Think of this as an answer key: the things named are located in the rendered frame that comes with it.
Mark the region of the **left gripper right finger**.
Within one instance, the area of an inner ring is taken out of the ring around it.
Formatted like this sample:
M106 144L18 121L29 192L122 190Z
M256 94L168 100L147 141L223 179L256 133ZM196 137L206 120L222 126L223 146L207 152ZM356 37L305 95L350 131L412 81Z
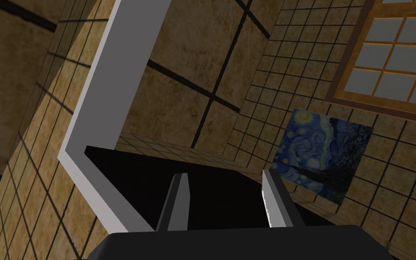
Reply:
M263 169L262 198L271 228L305 226L278 171Z

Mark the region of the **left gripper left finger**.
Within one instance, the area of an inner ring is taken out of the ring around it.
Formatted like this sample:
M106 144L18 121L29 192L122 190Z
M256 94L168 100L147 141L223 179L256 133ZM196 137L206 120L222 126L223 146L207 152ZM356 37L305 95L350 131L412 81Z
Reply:
M173 176L156 231L186 231L190 211L190 186L187 173Z

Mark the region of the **black door leaf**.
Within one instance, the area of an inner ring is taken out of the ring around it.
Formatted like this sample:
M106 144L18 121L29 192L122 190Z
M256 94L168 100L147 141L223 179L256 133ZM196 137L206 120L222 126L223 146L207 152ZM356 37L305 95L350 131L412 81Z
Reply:
M156 230L178 173L188 175L188 230L269 227L261 185L239 171L92 146L84 154L120 194L128 232Z

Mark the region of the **blue starry night painting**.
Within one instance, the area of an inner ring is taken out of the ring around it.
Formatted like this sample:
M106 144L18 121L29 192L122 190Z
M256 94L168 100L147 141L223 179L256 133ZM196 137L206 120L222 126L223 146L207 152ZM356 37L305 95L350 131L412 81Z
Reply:
M340 205L373 131L366 125L295 109L270 168Z

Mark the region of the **wooden framed window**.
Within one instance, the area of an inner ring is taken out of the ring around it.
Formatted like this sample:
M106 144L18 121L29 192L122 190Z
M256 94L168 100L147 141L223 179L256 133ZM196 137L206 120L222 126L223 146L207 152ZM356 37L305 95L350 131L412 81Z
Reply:
M365 0L325 101L416 121L416 0Z

